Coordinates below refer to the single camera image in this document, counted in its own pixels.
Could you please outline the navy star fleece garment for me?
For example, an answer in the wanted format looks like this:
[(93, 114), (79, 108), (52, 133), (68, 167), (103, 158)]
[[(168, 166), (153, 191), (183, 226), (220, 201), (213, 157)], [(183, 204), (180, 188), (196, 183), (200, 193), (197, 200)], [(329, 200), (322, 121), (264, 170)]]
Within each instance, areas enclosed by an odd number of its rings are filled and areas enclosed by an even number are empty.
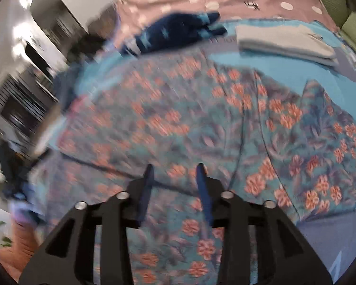
[(190, 46), (227, 33), (218, 25), (220, 13), (172, 13), (162, 17), (138, 34), (126, 39), (119, 52), (123, 56), (140, 55)]

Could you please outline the folded grey cloth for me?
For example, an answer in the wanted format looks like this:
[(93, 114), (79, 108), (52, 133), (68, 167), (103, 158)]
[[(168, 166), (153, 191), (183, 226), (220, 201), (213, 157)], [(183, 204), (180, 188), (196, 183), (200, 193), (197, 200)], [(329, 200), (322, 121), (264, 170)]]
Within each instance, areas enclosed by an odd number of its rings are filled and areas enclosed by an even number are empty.
[(235, 32), (241, 50), (277, 54), (325, 66), (338, 65), (334, 48), (326, 44), (321, 35), (302, 24), (273, 27), (241, 24), (236, 26)]

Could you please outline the pink polka dot pillowcase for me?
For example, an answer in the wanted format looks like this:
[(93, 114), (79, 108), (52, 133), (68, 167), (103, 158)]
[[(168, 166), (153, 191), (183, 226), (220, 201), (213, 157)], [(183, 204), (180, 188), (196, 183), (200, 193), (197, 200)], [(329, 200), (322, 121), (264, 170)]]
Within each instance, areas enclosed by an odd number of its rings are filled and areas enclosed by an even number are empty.
[(317, 21), (329, 30), (338, 30), (321, 0), (117, 0), (120, 24), (115, 46), (144, 27), (172, 12), (219, 12), (228, 19), (288, 19)]

